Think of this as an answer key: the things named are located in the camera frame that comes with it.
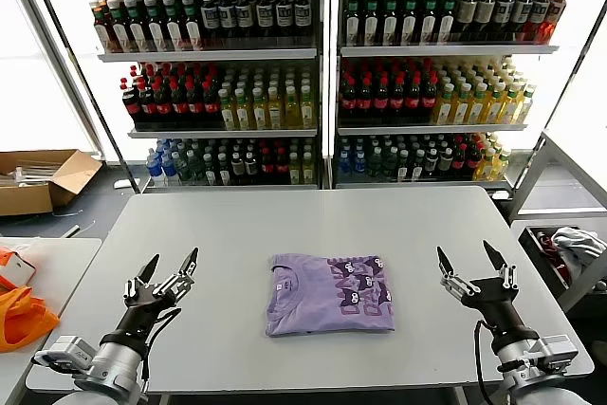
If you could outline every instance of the bottle label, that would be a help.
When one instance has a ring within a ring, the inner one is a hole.
[[[228,170],[222,170],[219,174],[221,175],[221,181],[225,186],[228,186],[230,184],[230,172]]]
[[[235,130],[236,125],[234,124],[234,115],[232,114],[231,109],[224,109],[221,112],[221,115],[224,118],[226,130]]]
[[[274,15],[272,14],[271,5],[258,5],[257,6],[257,21],[259,22],[260,28],[273,28],[274,27]]]
[[[269,108],[269,121],[272,125],[272,130],[280,130],[281,128],[281,110],[277,108]]]
[[[307,28],[312,25],[312,9],[310,5],[295,4],[295,26]]]
[[[388,107],[388,99],[375,99],[373,106],[376,109],[386,109]]]
[[[414,168],[414,171],[411,173],[411,181],[416,182],[416,180],[419,180],[419,177],[421,177],[422,171],[424,171],[424,170],[422,169],[421,166],[416,166]]]
[[[495,14],[493,14],[493,22],[497,24],[505,24],[510,20],[512,14],[513,2],[496,2]]]
[[[432,41],[432,31],[434,30],[434,22],[436,18],[434,16],[426,16],[424,22],[421,25],[421,35],[419,36],[419,43],[429,43]]]
[[[129,41],[129,36],[126,33],[126,28],[124,28],[122,24],[115,24],[113,27],[114,31],[116,32],[116,36],[118,37],[120,47],[124,52],[129,52],[131,50],[131,42]]]
[[[312,126],[312,106],[302,106],[302,123],[303,128]]]
[[[202,103],[190,103],[188,104],[188,108],[192,114],[200,114],[202,113],[204,106]]]
[[[474,125],[478,123],[478,117],[481,115],[481,110],[483,109],[482,103],[475,103],[470,108],[470,115],[468,117],[468,124]]]
[[[237,20],[234,7],[219,6],[219,20],[222,28],[235,28]]]
[[[491,20],[491,13],[495,7],[495,2],[479,2],[474,12],[474,22],[486,24]]]
[[[217,12],[217,8],[205,9],[203,7],[200,11],[202,11],[202,22],[205,28],[209,30],[219,28],[219,13]]]
[[[424,108],[434,108],[435,104],[436,104],[436,98],[435,97],[422,97],[421,98],[421,105]]]
[[[396,18],[390,16],[383,23],[382,46],[392,46],[395,43]]]
[[[414,35],[415,17],[407,16],[402,22],[402,33],[400,35],[400,44],[408,45]]]
[[[436,39],[437,43],[446,43],[449,41],[451,26],[453,26],[453,17],[443,16],[440,20],[440,29],[438,30],[438,38]]]
[[[162,28],[159,24],[150,23],[148,25],[150,27],[150,32],[152,33],[152,38],[154,39],[154,45],[156,45],[156,49],[158,52],[166,51],[168,49],[167,42],[164,40],[162,36]]]
[[[377,18],[367,18],[364,22],[364,45],[372,46],[376,41]]]
[[[236,110],[236,114],[238,115],[238,121],[240,122],[241,130],[248,130],[248,113],[245,108],[238,108]]]
[[[497,120],[497,115],[500,114],[501,109],[502,103],[500,101],[492,103],[487,114],[487,123],[495,123]]]
[[[466,115],[466,111],[468,111],[467,103],[459,103],[457,105],[457,109],[455,110],[455,116],[453,117],[453,125],[461,125],[464,123],[464,116]]]
[[[474,18],[474,11],[476,10],[476,2],[466,2],[462,0],[459,3],[459,10],[457,11],[457,22],[469,24]]]
[[[300,170],[289,170],[291,185],[300,185]]]
[[[407,168],[398,168],[398,173],[396,175],[396,180],[398,182],[404,182],[405,178],[407,177]]]
[[[186,24],[186,28],[188,29],[188,35],[190,36],[190,43],[192,44],[192,49],[194,51],[201,51],[202,40],[200,39],[200,28],[198,27],[198,23],[190,21]]]
[[[276,6],[276,22],[280,28],[293,26],[293,6],[291,4]]]
[[[171,42],[173,42],[175,51],[183,51],[183,38],[181,37],[179,24],[167,23],[167,29],[169,30],[169,35],[171,35]]]
[[[217,185],[215,173],[213,171],[207,171],[207,180],[209,181],[209,185]]]
[[[415,97],[407,97],[405,99],[405,106],[409,109],[415,109],[419,105],[419,99]]]
[[[359,36],[359,19],[348,18],[345,28],[345,43],[347,46],[354,46],[357,43],[357,38]]]
[[[250,5],[236,6],[236,19],[238,20],[239,28],[252,28],[253,27],[253,14],[250,9]]]
[[[390,99],[390,107],[392,109],[402,108],[402,99]]]
[[[312,183],[314,183],[314,171],[312,171],[312,170],[303,170],[303,183],[304,184],[312,184]]]
[[[443,103],[438,110],[438,119],[436,120],[436,125],[445,125],[445,123],[447,123],[447,119],[449,118],[450,111],[451,105],[449,103]]]
[[[257,122],[257,130],[266,130],[266,110],[264,108],[255,108],[255,121]]]
[[[95,30],[97,31],[97,36],[99,37],[101,46],[103,46],[103,49],[107,51],[110,48],[110,36],[107,33],[107,29],[105,26],[97,24],[95,26]]]

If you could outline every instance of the shelf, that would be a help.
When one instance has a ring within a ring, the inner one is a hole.
[[[552,54],[557,49],[558,46],[550,45],[345,46],[341,48],[341,57]]]
[[[512,191],[512,187],[506,180],[477,181],[477,180],[446,180],[446,181],[423,181],[416,182],[352,182],[337,184],[336,189],[379,189],[394,187],[463,187],[476,185],[488,191],[506,190]]]
[[[272,59],[314,59],[315,57],[315,47],[291,49],[122,52],[99,55],[99,58],[103,62],[261,61]]]
[[[421,133],[480,133],[480,132],[519,132],[526,128],[526,125],[501,125],[501,124],[482,124],[482,125],[408,125],[398,126],[377,126],[377,127],[340,127],[338,133],[342,137],[356,135],[416,135]]]
[[[138,132],[133,129],[129,132],[131,138],[153,139],[211,139],[211,138],[313,138],[317,135],[316,129],[306,130],[173,130],[168,132]]]
[[[300,191],[318,190],[318,186],[312,185],[243,185],[234,187],[223,187],[221,185],[183,185],[175,187],[146,187],[144,193],[192,193],[192,192],[260,192],[260,191]]]

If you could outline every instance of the white table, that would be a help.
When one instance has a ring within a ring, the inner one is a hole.
[[[519,270],[515,304],[543,335],[568,334],[579,349],[569,371],[594,365],[540,275],[485,191],[476,187],[301,192],[178,193],[133,196],[54,331],[90,343],[124,312],[124,283],[153,254],[164,279],[200,247],[192,292],[156,340],[151,393],[438,387],[476,382],[472,331],[480,318],[439,284],[436,246],[457,271],[495,274],[482,240]],[[395,306],[391,334],[265,336],[269,258],[300,252],[327,257],[377,254]],[[86,317],[90,309],[96,318]],[[501,379],[482,338],[487,381]],[[34,367],[27,386],[68,391],[69,377]]]
[[[101,240],[0,237],[0,246],[15,249],[26,245],[30,247],[20,254],[37,268],[28,286],[33,288],[35,297],[45,299],[48,308],[61,317],[65,304],[99,250]],[[9,404],[18,398],[31,366],[29,361],[45,340],[46,337],[42,337],[19,350],[0,354],[0,404]]]

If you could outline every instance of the orange fabric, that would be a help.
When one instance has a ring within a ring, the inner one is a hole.
[[[23,286],[0,295],[0,353],[14,351],[50,332],[59,318],[43,299],[34,298]]]

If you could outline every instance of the purple t-shirt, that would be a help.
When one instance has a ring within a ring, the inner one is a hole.
[[[266,334],[394,331],[392,296],[383,266],[376,256],[275,255]]]

